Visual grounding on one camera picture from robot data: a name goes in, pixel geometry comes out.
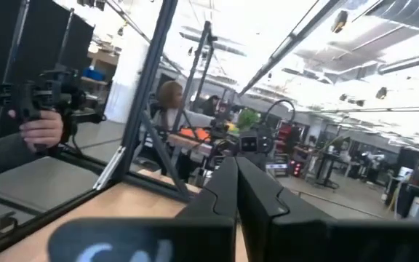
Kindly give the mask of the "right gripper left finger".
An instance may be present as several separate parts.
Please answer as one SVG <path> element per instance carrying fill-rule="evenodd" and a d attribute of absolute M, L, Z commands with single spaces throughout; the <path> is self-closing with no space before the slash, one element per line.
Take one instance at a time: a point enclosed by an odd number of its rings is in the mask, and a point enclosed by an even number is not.
<path fill-rule="evenodd" d="M 49 238 L 49 262 L 234 262 L 237 163 L 227 157 L 173 218 L 80 218 Z"/>

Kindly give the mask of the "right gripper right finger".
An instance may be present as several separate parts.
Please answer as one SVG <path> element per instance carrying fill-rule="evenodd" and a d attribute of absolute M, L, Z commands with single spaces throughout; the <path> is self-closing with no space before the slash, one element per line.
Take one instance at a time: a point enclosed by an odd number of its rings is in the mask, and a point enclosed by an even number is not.
<path fill-rule="evenodd" d="M 239 157 L 250 262 L 419 262 L 419 221 L 336 219 Z"/>

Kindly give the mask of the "red cabinet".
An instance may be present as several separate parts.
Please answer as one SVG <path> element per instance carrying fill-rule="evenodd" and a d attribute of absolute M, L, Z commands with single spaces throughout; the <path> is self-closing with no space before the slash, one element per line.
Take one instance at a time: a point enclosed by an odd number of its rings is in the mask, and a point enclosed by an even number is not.
<path fill-rule="evenodd" d="M 285 151 L 287 141 L 292 134 L 293 126 L 287 122 L 280 122 L 276 137 L 276 150 Z"/>

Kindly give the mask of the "green plant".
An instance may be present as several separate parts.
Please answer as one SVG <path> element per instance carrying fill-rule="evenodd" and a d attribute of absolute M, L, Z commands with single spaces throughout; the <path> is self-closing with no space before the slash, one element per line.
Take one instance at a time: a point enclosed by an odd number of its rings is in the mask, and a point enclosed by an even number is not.
<path fill-rule="evenodd" d="M 239 118 L 236 126 L 239 130 L 247 130 L 252 125 L 258 123 L 260 120 L 260 114 L 250 108 L 245 108 L 239 114 Z"/>

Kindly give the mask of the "black standing table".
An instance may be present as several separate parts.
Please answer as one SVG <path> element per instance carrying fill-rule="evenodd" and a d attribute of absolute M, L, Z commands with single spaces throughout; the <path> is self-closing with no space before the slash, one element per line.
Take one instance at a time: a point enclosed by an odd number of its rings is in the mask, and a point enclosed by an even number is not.
<path fill-rule="evenodd" d="M 319 164 L 319 169 L 316 172 L 314 184 L 324 188 L 330 188 L 333 191 L 340 188 L 340 186 L 333 182 L 331 178 L 334 163 L 339 159 L 339 156 L 331 153 L 323 153 Z"/>

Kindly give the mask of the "orange object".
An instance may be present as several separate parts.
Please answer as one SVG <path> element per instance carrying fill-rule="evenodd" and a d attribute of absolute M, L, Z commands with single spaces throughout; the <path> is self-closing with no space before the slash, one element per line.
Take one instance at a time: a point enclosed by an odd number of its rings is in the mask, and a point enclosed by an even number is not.
<path fill-rule="evenodd" d="M 209 142 L 210 141 L 210 133 L 202 128 L 202 127 L 182 127 L 179 131 L 179 134 L 183 137 L 194 139 L 194 140 L 200 140 Z"/>

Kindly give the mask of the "person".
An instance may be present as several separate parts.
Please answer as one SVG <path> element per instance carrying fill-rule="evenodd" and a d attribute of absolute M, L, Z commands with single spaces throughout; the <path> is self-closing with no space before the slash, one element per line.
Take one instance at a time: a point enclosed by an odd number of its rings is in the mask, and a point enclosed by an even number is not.
<path fill-rule="evenodd" d="M 172 130 L 177 113 L 179 112 L 182 96 L 183 88 L 177 81 L 172 80 L 163 83 L 159 89 L 157 98 L 161 110 L 156 112 L 153 117 L 153 123 L 169 131 Z M 187 109 L 184 109 L 183 112 L 188 117 L 192 126 L 208 127 L 210 126 L 210 122 L 214 119 L 212 116 L 195 113 Z M 190 174 L 196 168 L 195 162 L 193 162 L 188 155 L 188 149 L 180 149 L 175 167 L 179 178 L 187 183 Z"/>
<path fill-rule="evenodd" d="M 206 116 L 215 116 L 219 100 L 220 98 L 217 95 L 210 96 L 201 104 L 201 112 Z"/>

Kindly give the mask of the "person's hand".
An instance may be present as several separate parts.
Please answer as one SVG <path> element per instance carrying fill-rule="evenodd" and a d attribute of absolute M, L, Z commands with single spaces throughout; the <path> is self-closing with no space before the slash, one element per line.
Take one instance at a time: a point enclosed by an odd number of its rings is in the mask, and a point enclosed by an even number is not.
<path fill-rule="evenodd" d="M 18 133 L 8 135 L 3 144 L 13 151 L 39 153 L 56 146 L 63 135 L 63 120 L 56 111 L 40 111 L 40 117 L 19 126 Z"/>

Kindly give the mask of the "blue storage bin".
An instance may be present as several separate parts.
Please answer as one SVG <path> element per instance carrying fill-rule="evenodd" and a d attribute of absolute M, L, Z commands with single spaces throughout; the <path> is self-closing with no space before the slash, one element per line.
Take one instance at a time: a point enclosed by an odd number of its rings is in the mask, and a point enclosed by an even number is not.
<path fill-rule="evenodd" d="M 89 79 L 93 79 L 95 81 L 100 81 L 100 82 L 105 80 L 105 74 L 92 67 L 85 68 L 82 71 L 82 76 L 87 77 Z"/>

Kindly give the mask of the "silver aluminium bracket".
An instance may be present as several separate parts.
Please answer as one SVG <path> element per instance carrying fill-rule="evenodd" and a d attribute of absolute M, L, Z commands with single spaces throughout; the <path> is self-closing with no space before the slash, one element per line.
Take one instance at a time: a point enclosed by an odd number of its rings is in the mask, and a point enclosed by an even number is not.
<path fill-rule="evenodd" d="M 118 147 L 113 157 L 111 158 L 110 162 L 106 165 L 100 177 L 96 180 L 94 186 L 92 187 L 94 190 L 99 191 L 105 187 L 106 183 L 110 180 L 115 169 L 117 168 L 120 161 L 122 160 L 125 151 L 126 151 L 125 146 Z"/>

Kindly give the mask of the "black aluminium rig frame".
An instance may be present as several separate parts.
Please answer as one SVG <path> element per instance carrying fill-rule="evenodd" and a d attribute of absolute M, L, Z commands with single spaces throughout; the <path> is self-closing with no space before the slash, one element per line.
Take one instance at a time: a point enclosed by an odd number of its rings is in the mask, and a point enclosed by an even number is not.
<path fill-rule="evenodd" d="M 72 200 L 58 205 L 55 209 L 51 209 L 49 212 L 35 217 L 35 219 L 30 223 L 27 222 L 11 232 L 1 235 L 0 253 L 37 231 L 47 229 L 49 224 L 59 221 L 65 214 L 116 185 L 119 179 L 121 179 L 127 172 L 127 168 L 130 166 L 135 152 L 135 146 L 137 144 L 136 138 L 138 137 L 140 126 L 142 124 L 150 124 L 150 120 L 145 113 L 145 106 L 148 102 L 149 92 L 151 91 L 154 77 L 159 67 L 159 62 L 163 56 L 164 44 L 175 14 L 177 3 L 178 0 L 163 0 L 161 5 L 153 38 L 151 39 L 151 43 L 149 44 L 148 52 L 144 60 L 142 73 L 137 84 L 134 100 L 132 102 L 132 107 L 129 110 L 126 128 L 121 141 L 121 146 L 125 146 L 126 151 L 124 152 L 124 156 L 110 180 L 101 190 L 97 191 L 92 188 Z M 85 157 L 74 158 L 73 161 L 76 164 L 80 164 L 82 167 L 91 167 L 94 171 L 98 171 L 100 168 L 104 170 L 108 164 L 94 159 L 87 159 Z"/>

